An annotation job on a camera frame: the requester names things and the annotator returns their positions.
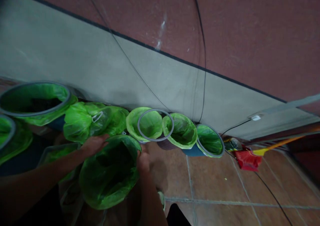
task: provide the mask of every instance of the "person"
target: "person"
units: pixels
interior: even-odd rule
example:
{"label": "person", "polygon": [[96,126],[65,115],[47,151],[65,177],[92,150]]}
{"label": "person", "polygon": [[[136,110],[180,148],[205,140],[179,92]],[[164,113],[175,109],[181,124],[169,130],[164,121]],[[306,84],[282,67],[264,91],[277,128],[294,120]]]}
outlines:
{"label": "person", "polygon": [[[0,178],[0,222],[2,225],[65,225],[57,183],[78,165],[102,150],[109,136],[90,137],[79,150],[34,170]],[[172,205],[168,221],[150,173],[150,155],[142,145],[137,169],[141,185],[140,225],[168,226],[185,222],[177,205]]]}

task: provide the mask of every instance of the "red wall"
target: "red wall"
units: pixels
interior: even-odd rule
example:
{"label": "red wall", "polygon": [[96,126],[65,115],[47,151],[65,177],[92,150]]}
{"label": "red wall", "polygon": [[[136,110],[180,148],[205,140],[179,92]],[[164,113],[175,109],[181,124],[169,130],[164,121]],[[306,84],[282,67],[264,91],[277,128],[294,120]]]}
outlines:
{"label": "red wall", "polygon": [[[104,24],[90,0],[45,1]],[[194,0],[94,1],[113,30],[204,67]],[[320,93],[320,0],[198,2],[208,69],[285,101]]]}

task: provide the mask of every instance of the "hand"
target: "hand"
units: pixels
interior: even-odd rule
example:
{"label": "hand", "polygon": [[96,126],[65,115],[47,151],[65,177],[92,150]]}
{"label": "hand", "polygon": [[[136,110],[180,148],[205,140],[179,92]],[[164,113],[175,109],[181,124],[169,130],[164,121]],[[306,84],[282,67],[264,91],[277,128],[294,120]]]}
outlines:
{"label": "hand", "polygon": [[80,150],[84,152],[86,158],[94,156],[109,143],[106,142],[107,138],[109,138],[108,134],[92,136],[85,141]]}
{"label": "hand", "polygon": [[144,145],[141,145],[141,152],[138,150],[137,168],[139,173],[150,171],[150,155]]}

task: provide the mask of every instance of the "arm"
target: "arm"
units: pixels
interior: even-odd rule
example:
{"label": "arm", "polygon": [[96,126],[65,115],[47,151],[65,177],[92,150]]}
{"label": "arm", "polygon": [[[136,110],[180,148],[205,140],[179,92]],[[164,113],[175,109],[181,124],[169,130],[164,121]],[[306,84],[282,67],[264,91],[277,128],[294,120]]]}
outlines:
{"label": "arm", "polygon": [[141,183],[141,225],[168,226],[162,204],[150,173],[150,155],[142,145],[138,151],[137,168]]}
{"label": "arm", "polygon": [[108,135],[89,138],[79,150],[26,173],[0,178],[0,210],[12,224],[32,208],[59,180],[106,144]]}

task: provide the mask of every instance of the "bucket rim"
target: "bucket rim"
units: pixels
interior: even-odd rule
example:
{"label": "bucket rim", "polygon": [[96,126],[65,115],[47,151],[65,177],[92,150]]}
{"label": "bucket rim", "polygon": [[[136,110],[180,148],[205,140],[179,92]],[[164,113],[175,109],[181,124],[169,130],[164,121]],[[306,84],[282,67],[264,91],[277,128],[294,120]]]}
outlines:
{"label": "bucket rim", "polygon": [[[59,86],[63,87],[67,91],[67,97],[66,97],[66,99],[64,101],[62,101],[60,104],[56,105],[55,107],[53,107],[51,109],[48,109],[48,110],[45,110],[45,111],[40,111],[40,112],[34,112],[34,113],[14,113],[14,112],[11,112],[11,111],[7,111],[7,110],[5,110],[5,109],[3,109],[1,107],[1,100],[2,100],[2,97],[5,94],[7,94],[7,93],[9,93],[11,91],[15,91],[18,88],[21,88],[21,87],[24,87],[24,86],[27,86],[27,85],[34,85],[34,84],[54,84],[54,85],[59,85]],[[32,81],[32,82],[28,82],[28,83],[18,84],[16,86],[13,86],[10,89],[6,90],[5,92],[3,92],[0,95],[0,110],[5,114],[10,115],[10,116],[14,116],[14,117],[39,116],[39,115],[51,113],[51,112],[54,112],[54,111],[58,110],[59,108],[63,107],[70,100],[70,98],[71,98],[70,89],[67,86],[63,85],[63,84],[60,84],[60,83],[57,83],[57,82],[53,82],[53,81]]]}
{"label": "bucket rim", "polygon": [[198,145],[199,145],[208,155],[212,156],[213,158],[220,158],[220,157],[224,154],[224,149],[225,149],[224,142],[223,142],[220,134],[219,134],[214,128],[212,128],[210,125],[203,124],[203,123],[197,124],[196,129],[198,130],[198,126],[201,126],[201,125],[204,125],[204,126],[209,127],[210,129],[212,129],[212,130],[217,134],[217,136],[218,136],[219,139],[220,139],[221,145],[222,145],[222,152],[221,152],[220,154],[210,153],[210,152],[209,152],[207,149],[205,149],[205,147],[200,143],[199,135],[198,135],[198,138],[197,138],[197,143],[198,143]]}
{"label": "bucket rim", "polygon": [[4,114],[0,114],[0,118],[4,118],[6,120],[8,120],[11,124],[11,129],[9,132],[8,137],[6,138],[6,140],[0,145],[0,150],[3,149],[13,138],[14,134],[16,133],[17,130],[17,126],[16,123],[14,122],[14,120],[12,118],[10,118],[9,116],[6,116]]}
{"label": "bucket rim", "polygon": [[[171,128],[171,131],[169,132],[169,134],[168,134],[167,136],[164,136],[163,138],[152,139],[152,138],[149,138],[149,137],[145,136],[145,135],[142,133],[142,131],[141,131],[141,129],[140,129],[140,120],[141,120],[141,118],[142,118],[146,113],[151,112],[151,111],[162,112],[162,113],[166,114],[167,116],[169,116],[169,118],[171,119],[172,128]],[[173,120],[172,116],[171,116],[168,112],[166,112],[166,111],[164,111],[164,110],[159,110],[159,109],[150,109],[150,110],[147,110],[147,111],[144,112],[142,115],[140,115],[140,117],[139,117],[139,119],[138,119],[138,131],[139,131],[139,133],[142,135],[142,137],[144,137],[145,139],[147,139],[147,140],[149,140],[149,141],[153,141],[153,142],[164,141],[164,140],[166,140],[167,138],[169,138],[169,137],[171,136],[171,134],[172,134],[172,132],[173,132],[173,129],[174,129],[174,120]]]}

